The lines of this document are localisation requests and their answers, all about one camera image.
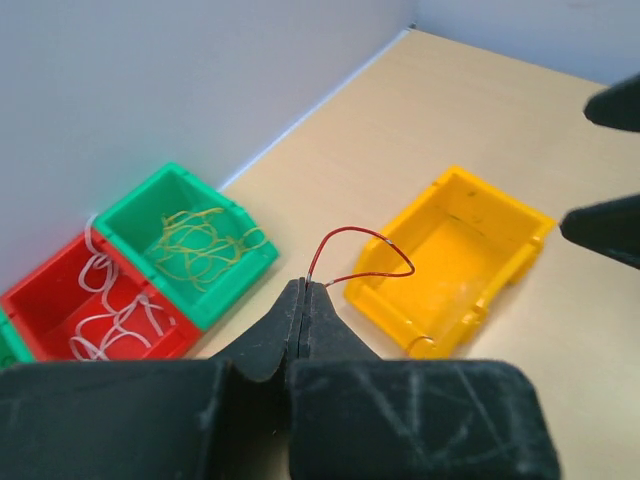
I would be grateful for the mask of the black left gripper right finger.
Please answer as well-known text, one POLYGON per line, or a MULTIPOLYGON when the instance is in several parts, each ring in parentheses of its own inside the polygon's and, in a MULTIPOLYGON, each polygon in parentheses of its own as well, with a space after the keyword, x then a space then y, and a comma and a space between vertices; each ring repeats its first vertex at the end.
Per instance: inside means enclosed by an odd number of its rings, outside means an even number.
POLYGON ((530 380, 495 360, 383 360, 305 292, 290 364, 294 479, 556 479, 560 461, 530 380))

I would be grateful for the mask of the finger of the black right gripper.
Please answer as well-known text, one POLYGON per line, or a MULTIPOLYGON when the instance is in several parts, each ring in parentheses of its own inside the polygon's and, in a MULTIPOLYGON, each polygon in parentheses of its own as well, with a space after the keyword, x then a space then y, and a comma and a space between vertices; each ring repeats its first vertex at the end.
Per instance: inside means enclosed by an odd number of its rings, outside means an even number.
POLYGON ((560 223, 571 243, 639 268, 639 195, 630 195, 569 211, 560 223))
POLYGON ((636 74, 593 95, 583 113, 596 125, 638 133, 639 109, 639 75, 636 74))

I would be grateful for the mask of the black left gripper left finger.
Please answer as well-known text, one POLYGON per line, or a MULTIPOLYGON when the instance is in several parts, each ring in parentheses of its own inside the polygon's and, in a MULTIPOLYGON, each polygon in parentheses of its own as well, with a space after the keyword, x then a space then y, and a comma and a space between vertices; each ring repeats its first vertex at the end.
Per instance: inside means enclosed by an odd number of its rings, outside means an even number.
POLYGON ((268 312, 204 360, 53 362, 1 375, 5 479, 220 479, 287 425, 285 369, 304 303, 268 312))

